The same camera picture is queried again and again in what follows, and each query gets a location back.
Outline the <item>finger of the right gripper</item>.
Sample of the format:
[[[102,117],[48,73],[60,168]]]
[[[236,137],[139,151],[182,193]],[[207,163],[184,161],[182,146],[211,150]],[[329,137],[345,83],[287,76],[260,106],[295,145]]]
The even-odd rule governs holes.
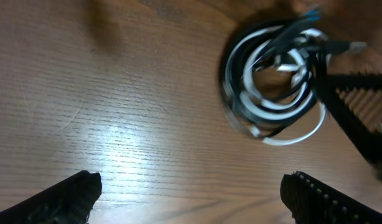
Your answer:
[[[382,72],[320,75],[312,86],[382,181]]]

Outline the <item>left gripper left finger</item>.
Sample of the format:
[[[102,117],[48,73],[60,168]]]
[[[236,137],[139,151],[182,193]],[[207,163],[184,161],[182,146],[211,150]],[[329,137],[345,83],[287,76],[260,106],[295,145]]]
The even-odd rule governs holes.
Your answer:
[[[0,212],[0,224],[86,224],[102,193],[100,173],[86,170]]]

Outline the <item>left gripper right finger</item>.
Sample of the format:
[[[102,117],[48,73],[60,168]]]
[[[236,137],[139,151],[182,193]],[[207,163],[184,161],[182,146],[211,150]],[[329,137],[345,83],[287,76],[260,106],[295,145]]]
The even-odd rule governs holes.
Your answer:
[[[382,224],[382,213],[304,172],[285,174],[280,194],[297,224]]]

